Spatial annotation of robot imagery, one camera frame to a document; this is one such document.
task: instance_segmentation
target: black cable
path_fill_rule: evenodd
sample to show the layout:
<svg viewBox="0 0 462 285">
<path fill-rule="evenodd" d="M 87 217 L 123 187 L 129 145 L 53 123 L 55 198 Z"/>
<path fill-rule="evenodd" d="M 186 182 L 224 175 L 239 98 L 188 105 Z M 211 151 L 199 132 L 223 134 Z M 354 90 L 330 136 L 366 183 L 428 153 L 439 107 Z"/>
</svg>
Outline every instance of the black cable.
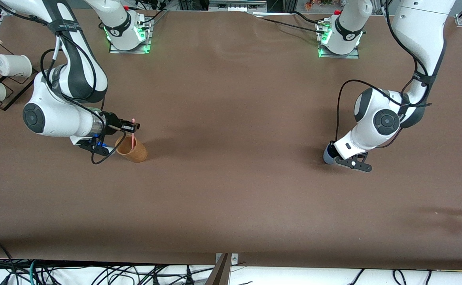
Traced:
<svg viewBox="0 0 462 285">
<path fill-rule="evenodd" d="M 16 272 L 16 267 L 13 264 L 13 258 L 11 257 L 11 254 L 9 253 L 8 249 L 6 249 L 1 243 L 0 243 L 0 248 L 3 250 L 4 254 L 8 257 L 8 260 L 11 264 L 11 270 L 13 271 L 13 274 L 15 275 L 16 278 L 16 284 L 20 285 L 20 281 L 18 280 L 18 273 Z"/>
<path fill-rule="evenodd" d="M 110 269 L 110 268 L 111 268 L 111 267 L 105 267 L 104 270 L 101 271 L 101 273 L 100 273 L 98 276 L 96 276 L 96 278 L 94 278 L 94 280 L 92 281 L 92 283 L 90 283 L 90 285 L 94 285 L 94 283 L 96 283 L 96 281 L 97 281 L 97 278 L 101 277 L 102 274 L 104 274 L 105 272 L 107 272 L 108 269 Z"/>
<path fill-rule="evenodd" d="M 401 279 L 403 279 L 403 284 L 401 284 L 398 279 L 396 278 L 396 272 L 399 272 L 400 275 L 401 275 Z M 396 282 L 396 284 L 398 285 L 407 285 L 407 281 L 405 280 L 405 276 L 403 275 L 403 272 L 399 269 L 394 269 L 392 271 L 392 278 L 394 279 L 394 281 Z"/>
<path fill-rule="evenodd" d="M 36 23 L 39 23 L 39 24 L 42 24 L 42 25 L 48 25 L 48 23 L 46 21 L 43 21 L 41 20 L 40 18 L 37 18 L 37 17 L 25 17 L 25 16 L 22 16 L 20 14 L 17 14 L 13 11 L 11 11 L 10 9 L 7 9 L 5 6 L 1 5 L 0 4 L 0 8 L 3 9 L 4 11 L 10 13 L 11 15 L 14 15 L 18 18 L 21 18 L 21 19 L 24 19 L 24 20 L 28 20 L 28 21 L 32 21 L 32 22 L 36 22 Z"/>
<path fill-rule="evenodd" d="M 424 282 L 424 285 L 428 285 L 428 282 L 430 281 L 431 277 L 432 277 L 432 270 L 428 269 L 428 277 L 426 278 L 426 281 Z"/>
<path fill-rule="evenodd" d="M 317 22 L 324 20 L 324 18 L 319 19 L 319 20 L 315 20 L 315 21 L 310 20 L 309 18 L 305 17 L 304 14 L 301 14 L 299 11 L 290 11 L 289 14 L 296 14 L 296 15 L 300 16 L 301 18 L 303 18 L 303 20 L 305 20 L 305 21 L 307 21 L 309 23 L 312 23 L 312 24 L 317 24 Z"/>
<path fill-rule="evenodd" d="M 340 125 L 340 99 L 341 99 L 341 96 L 342 96 L 342 90 L 343 88 L 345 87 L 345 85 L 347 85 L 348 83 L 351 83 L 351 82 L 359 82 L 359 83 L 362 83 L 364 85 L 367 85 L 368 87 L 371 87 L 373 89 L 375 89 L 377 92 L 379 92 L 380 94 L 382 94 L 384 97 L 386 97 L 387 99 L 389 99 L 392 103 L 396 104 L 396 105 L 399 105 L 400 107 L 402 106 L 407 106 L 407 107 L 416 107 L 416 108 L 425 108 L 425 107 L 428 107 L 431 105 L 431 103 L 428 103 L 428 104 L 412 104 L 412 103 L 407 103 L 407 104 L 401 104 L 401 103 L 398 103 L 396 101 L 394 101 L 391 96 L 389 96 L 388 94 L 386 94 L 384 91 L 382 91 L 381 89 L 371 85 L 370 83 L 368 82 L 365 82 L 365 81 L 362 81 L 362 80 L 359 80 L 359 79 L 350 79 L 350 80 L 347 80 L 345 81 L 345 83 L 343 83 L 342 87 L 340 87 L 340 92 L 338 92 L 338 100 L 337 100 L 337 105 L 336 105 L 336 131 L 335 131 L 335 141 L 338 140 L 338 127 Z"/>
<path fill-rule="evenodd" d="M 396 133 L 396 135 L 394 135 L 392 140 L 390 142 L 388 142 L 388 144 L 385 144 L 384 146 L 377 146 L 377 148 L 387 148 L 388 146 L 390 146 L 392 143 L 394 143 L 396 138 L 399 136 L 399 134 L 401 133 L 401 130 L 403 130 L 403 128 L 398 129 L 398 132 Z"/>
<path fill-rule="evenodd" d="M 271 11 L 271 9 L 273 9 L 273 7 L 275 7 L 275 5 L 279 2 L 280 0 L 276 0 L 275 3 L 273 3 L 273 5 L 271 5 L 271 7 L 268 9 L 267 12 Z"/>
<path fill-rule="evenodd" d="M 133 285 L 134 285 L 134 278 L 132 278 L 131 276 L 122 275 L 122 274 L 116 274 L 116 275 L 114 275 L 114 276 L 112 276 L 112 277 L 115 277 L 115 279 L 112 279 L 112 281 L 111 281 L 110 283 L 108 283 L 108 285 L 112 284 L 112 283 L 113 283 L 115 280 L 117 280 L 117 278 L 119 278 L 119 277 L 127 277 L 127 278 L 133 280 Z"/>
<path fill-rule="evenodd" d="M 397 42 L 397 44 L 403 49 L 405 50 L 408 54 L 410 54 L 410 56 L 412 56 L 412 58 L 414 58 L 414 60 L 416 61 L 416 63 L 418 63 L 422 70 L 424 71 L 424 74 L 425 75 L 428 75 L 428 71 L 426 70 L 426 67 L 424 66 L 424 64 L 421 62 L 421 60 L 419 60 L 419 58 L 414 54 L 412 53 L 411 50 L 409 50 L 405 45 L 403 45 L 403 43 L 398 39 L 398 37 L 396 36 L 396 34 L 394 33 L 393 29 L 392 29 L 392 25 L 391 25 L 391 20 L 390 20 L 390 15 L 389 15 L 389 5 L 390 5 L 390 2 L 386 0 L 386 3 L 385 3 L 385 11 L 386 11 L 386 22 L 388 23 L 388 28 L 390 30 L 390 33 L 392 35 L 392 37 L 394 38 L 394 40 Z"/>
<path fill-rule="evenodd" d="M 148 23 L 152 20 L 154 20 L 157 16 L 159 16 L 159 14 L 161 14 L 162 11 L 167 11 L 166 9 L 160 9 L 159 12 L 157 12 L 157 14 L 155 14 L 152 18 L 146 20 L 146 21 L 143 21 L 143 22 L 139 22 L 140 25 L 142 24 L 145 24 L 145 23 Z"/>
<path fill-rule="evenodd" d="M 296 28 L 296 29 L 308 30 L 308 31 L 316 32 L 316 33 L 318 33 L 318 34 L 324 34 L 324 32 L 323 32 L 323 31 L 320 31 L 320 30 L 308 29 L 308 28 L 305 28 L 305 27 L 300 27 L 300 26 L 296 26 L 296 25 L 291 25 L 291 24 L 284 23 L 284 22 L 279 22 L 279 21 L 276 21 L 276 20 L 266 19 L 266 18 L 264 18 L 264 17 L 260 17 L 260 18 L 263 19 L 263 20 L 265 20 L 265 21 L 268 21 L 268 22 L 274 22 L 274 23 L 277 23 L 277 24 L 286 25 L 286 26 L 293 27 L 293 28 Z"/>
<path fill-rule="evenodd" d="M 157 265 L 154 266 L 152 271 L 150 271 L 151 272 L 150 278 L 148 278 L 148 276 L 145 276 L 138 285 L 148 284 L 150 282 L 150 280 L 153 279 L 154 276 L 159 274 L 159 272 L 161 272 L 166 267 L 167 267 L 166 265 L 162 265 L 162 266 L 159 266 L 159 269 L 157 269 Z"/>
<path fill-rule="evenodd" d="M 212 268 L 207 268 L 207 269 L 198 270 L 198 271 L 194 271 L 194 272 L 191 273 L 191 275 L 193 275 L 193 274 L 199 274 L 199 273 L 201 273 L 201 272 L 205 272 L 205 271 L 209 271 L 209 270 L 213 270 L 213 267 L 212 267 Z M 178 281 L 180 281 L 180 280 L 182 280 L 182 279 L 185 279 L 186 277 L 187 277 L 187 275 L 182 276 L 182 277 L 178 278 L 177 280 L 173 281 L 172 283 L 169 283 L 168 285 L 173 285 L 173 284 L 177 283 Z"/>
<path fill-rule="evenodd" d="M 143 6 L 143 9 L 147 10 L 147 8 L 145 7 L 145 4 L 142 1 L 137 1 L 137 2 L 139 2 Z"/>
<path fill-rule="evenodd" d="M 76 44 L 71 38 L 68 38 L 66 35 L 62 34 L 62 33 L 59 33 L 59 36 L 61 36 L 62 38 L 64 38 L 65 40 L 67 40 L 69 43 L 71 43 L 72 45 L 74 45 L 74 47 L 76 47 L 77 49 L 79 49 L 79 51 L 81 51 L 81 53 L 86 57 L 86 59 L 88 60 L 89 64 L 90 64 L 90 67 L 92 69 L 92 76 L 93 76 L 93 84 L 92 84 L 92 90 L 90 92 L 89 95 L 87 95 L 85 98 L 82 98 L 82 99 L 75 99 L 75 98 L 72 98 L 72 97 L 69 97 L 65 94 L 62 94 L 61 93 L 61 96 L 73 103 L 74 105 L 77 105 L 78 107 L 86 110 L 87 112 L 90 112 L 90 114 L 92 114 L 93 116 L 97 117 L 97 119 L 99 119 L 99 121 L 101 122 L 101 125 L 102 125 L 102 128 L 103 130 L 101 130 L 101 134 L 99 134 L 99 140 L 97 141 L 97 145 L 96 146 L 99 146 L 99 144 L 104 144 L 104 138 L 106 137 L 105 135 L 105 132 L 104 132 L 104 129 L 106 128 L 106 124 L 104 123 L 103 119 L 101 118 L 101 116 L 97 115 L 96 112 L 86 108 L 85 106 L 81 105 L 80 103 L 78 103 L 78 101 L 83 101 L 85 99 L 88 99 L 90 96 L 92 96 L 96 90 L 96 86 L 97 86 L 97 74 L 96 74 L 96 70 L 94 68 L 94 65 L 92 64 L 92 61 L 90 60 L 90 57 L 87 55 L 87 53 L 78 45 Z M 55 60 L 52 59 L 52 62 L 50 63 L 50 67 L 48 69 L 48 72 L 45 74 L 45 70 L 44 70 L 44 67 L 43 67 L 43 61 L 45 59 L 45 56 L 51 52 L 51 51 L 54 51 L 55 49 L 50 49 L 50 50 L 47 50 L 45 51 L 42 55 L 41 55 L 41 62 L 40 62 L 40 66 L 41 66 L 41 72 L 43 74 L 43 77 L 45 78 L 45 81 L 47 82 L 47 85 L 48 87 L 50 88 L 50 90 L 52 89 L 52 84 L 49 80 L 49 76 L 50 76 L 50 72 L 53 68 L 53 65 L 55 63 Z M 104 108 L 104 100 L 105 98 L 103 97 L 102 99 L 102 103 L 101 103 L 101 111 L 103 110 Z M 122 142 L 124 141 L 124 139 L 126 138 L 127 136 L 127 133 L 123 130 L 121 130 L 124 135 L 122 136 L 122 139 L 120 140 L 119 144 L 117 144 L 115 146 L 115 148 L 112 149 L 112 151 L 110 151 L 103 159 L 99 160 L 99 161 L 95 161 L 94 160 L 94 155 L 95 155 L 95 152 L 96 152 L 96 149 L 97 147 L 94 146 L 94 148 L 92 149 L 92 152 L 91 152 L 91 156 L 90 156 L 90 159 L 91 159 L 91 162 L 92 164 L 94 165 L 97 165 L 97 164 L 101 164 L 102 162 L 104 162 L 106 159 L 108 159 L 108 157 L 110 157 L 113 153 L 115 153 L 115 151 L 117 150 L 117 148 L 120 146 L 120 144 L 122 144 Z"/>
<path fill-rule="evenodd" d="M 361 276 L 361 274 L 363 274 L 363 271 L 365 271 L 364 268 L 359 271 L 359 273 L 356 275 L 356 277 L 354 277 L 354 281 L 352 281 L 352 283 L 350 283 L 349 285 L 356 285 L 356 283 L 358 282 L 359 276 Z"/>
<path fill-rule="evenodd" d="M 48 274 L 48 277 L 50 278 L 50 280 L 52 280 L 52 285 L 57 285 L 57 284 L 61 285 L 61 283 L 59 283 L 59 281 L 57 281 L 57 279 L 55 279 L 55 277 L 53 277 L 52 274 L 50 274 L 50 271 L 48 270 L 47 266 L 43 266 L 43 268 L 45 269 L 46 274 Z"/>
<path fill-rule="evenodd" d="M 194 285 L 193 274 L 191 273 L 191 267 L 187 265 L 187 277 L 186 277 L 186 285 Z"/>
</svg>

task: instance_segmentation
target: brown table surface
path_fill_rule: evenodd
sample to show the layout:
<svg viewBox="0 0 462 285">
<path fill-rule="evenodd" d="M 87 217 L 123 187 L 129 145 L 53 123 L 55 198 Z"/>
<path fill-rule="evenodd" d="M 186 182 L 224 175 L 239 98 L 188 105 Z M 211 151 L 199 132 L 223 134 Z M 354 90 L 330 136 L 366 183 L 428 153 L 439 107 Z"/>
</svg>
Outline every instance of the brown table surface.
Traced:
<svg viewBox="0 0 462 285">
<path fill-rule="evenodd" d="M 372 17 L 359 60 L 318 58 L 314 34 L 246 13 L 169 12 L 151 54 L 108 54 L 92 10 L 76 10 L 106 71 L 106 110 L 141 123 L 149 160 L 93 166 L 67 138 L 30 132 L 30 94 L 0 110 L 0 242 L 14 258 L 247 265 L 462 268 L 462 28 L 424 119 L 372 173 L 323 164 L 348 79 L 401 90 L 412 59 Z M 276 19 L 310 27 L 295 16 Z M 0 39 L 34 67 L 54 36 L 6 18 Z M 343 92 L 341 135 L 366 86 Z"/>
</svg>

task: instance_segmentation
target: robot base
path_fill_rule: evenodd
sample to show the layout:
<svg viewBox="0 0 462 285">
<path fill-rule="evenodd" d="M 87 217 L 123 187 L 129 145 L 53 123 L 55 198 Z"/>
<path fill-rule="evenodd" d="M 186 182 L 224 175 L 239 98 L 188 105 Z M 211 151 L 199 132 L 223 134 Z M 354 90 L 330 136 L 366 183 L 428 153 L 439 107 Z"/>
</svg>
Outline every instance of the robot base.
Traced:
<svg viewBox="0 0 462 285">
<path fill-rule="evenodd" d="M 316 26 L 316 30 L 321 30 L 328 32 L 328 23 L 327 21 L 319 21 Z M 358 53 L 358 47 L 354 47 L 354 49 L 348 53 L 348 54 L 335 54 L 334 52 L 331 52 L 325 45 L 322 44 L 323 38 L 327 36 L 327 34 L 317 34 L 317 44 L 318 44 L 318 53 L 319 57 L 330 57 L 330 58 L 350 58 L 350 59 L 358 59 L 359 58 L 359 53 Z"/>
<path fill-rule="evenodd" d="M 151 17 L 145 17 L 145 20 L 150 20 Z M 139 31 L 139 33 L 145 33 L 145 40 L 140 43 L 137 47 L 132 50 L 123 51 L 117 49 L 108 39 L 110 42 L 110 53 L 119 53 L 119 54 L 146 54 L 150 53 L 150 46 L 152 44 L 152 36 L 153 36 L 153 23 L 155 20 L 150 20 L 150 22 L 145 23 L 145 31 Z"/>
<path fill-rule="evenodd" d="M 319 57 L 348 58 L 348 59 L 358 59 L 359 58 L 357 47 L 355 47 L 354 50 L 352 50 L 352 52 L 350 52 L 349 54 L 342 55 L 342 54 L 332 53 L 330 50 L 328 50 L 327 47 L 321 44 L 320 40 L 318 40 L 318 45 L 319 45 Z"/>
</svg>

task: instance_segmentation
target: black strap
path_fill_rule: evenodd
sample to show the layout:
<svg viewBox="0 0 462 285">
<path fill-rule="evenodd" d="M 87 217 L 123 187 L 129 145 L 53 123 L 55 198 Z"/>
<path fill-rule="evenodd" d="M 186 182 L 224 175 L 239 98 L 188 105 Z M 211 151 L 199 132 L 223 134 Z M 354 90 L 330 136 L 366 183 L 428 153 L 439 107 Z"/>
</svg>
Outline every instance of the black strap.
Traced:
<svg viewBox="0 0 462 285">
<path fill-rule="evenodd" d="M 104 25 L 105 29 L 110 33 L 112 34 L 112 36 L 122 36 L 122 33 L 127 30 L 129 28 L 129 26 L 131 25 L 131 14 L 129 13 L 126 13 L 127 14 L 127 18 L 126 20 L 116 26 L 116 27 L 110 27 L 110 26 L 107 26 L 107 25 Z"/>
<path fill-rule="evenodd" d="M 343 36 L 343 40 L 346 40 L 347 42 L 354 40 L 357 36 L 359 36 L 359 34 L 361 34 L 361 31 L 363 30 L 363 28 L 361 28 L 357 31 L 350 31 L 342 27 L 342 25 L 340 24 L 340 16 L 336 18 L 335 27 L 336 30 Z"/>
<path fill-rule="evenodd" d="M 400 118 L 400 121 L 402 121 L 405 115 L 407 114 L 407 110 L 409 108 L 408 105 L 410 104 L 409 96 L 406 93 L 403 93 L 401 95 L 401 104 L 402 106 L 400 106 L 400 109 L 397 113 L 398 117 Z"/>
<path fill-rule="evenodd" d="M 52 33 L 56 34 L 58 31 L 79 31 L 81 26 L 77 21 L 59 19 L 47 25 Z"/>
<path fill-rule="evenodd" d="M 425 84 L 433 84 L 435 82 L 435 79 L 437 79 L 437 75 L 433 74 L 431 76 L 428 76 L 416 70 L 414 74 L 412 74 L 412 79 L 420 81 L 421 83 L 425 83 Z"/>
</svg>

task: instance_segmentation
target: mounting plate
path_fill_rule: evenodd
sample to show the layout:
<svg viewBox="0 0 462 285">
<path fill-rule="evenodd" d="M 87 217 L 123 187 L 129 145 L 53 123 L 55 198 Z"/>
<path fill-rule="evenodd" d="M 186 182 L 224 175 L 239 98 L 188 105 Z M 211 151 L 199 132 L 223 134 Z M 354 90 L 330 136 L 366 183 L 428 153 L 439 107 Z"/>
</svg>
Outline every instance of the mounting plate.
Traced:
<svg viewBox="0 0 462 285">
<path fill-rule="evenodd" d="M 118 53 L 118 54 L 146 54 L 150 53 L 150 46 L 152 44 L 152 36 L 153 36 L 153 24 L 155 20 L 150 20 L 149 22 L 145 23 L 146 30 L 143 31 L 145 33 L 145 41 L 140 43 L 137 47 L 132 50 L 123 51 L 117 49 L 111 42 L 110 42 L 110 53 Z"/>
<path fill-rule="evenodd" d="M 327 31 L 329 29 L 329 22 L 328 21 L 319 21 L 315 24 L 316 30 L 320 31 Z M 358 47 L 354 47 L 354 49 L 348 54 L 335 54 L 331 52 L 325 45 L 322 44 L 323 37 L 327 36 L 326 34 L 317 34 L 317 44 L 318 44 L 318 54 L 319 57 L 330 57 L 330 58 L 347 58 L 347 59 L 358 59 L 359 52 Z"/>
<path fill-rule="evenodd" d="M 217 264 L 221 255 L 222 253 L 215 255 L 215 264 Z M 238 264 L 238 254 L 231 254 L 231 265 L 236 265 L 236 264 Z"/>
</svg>

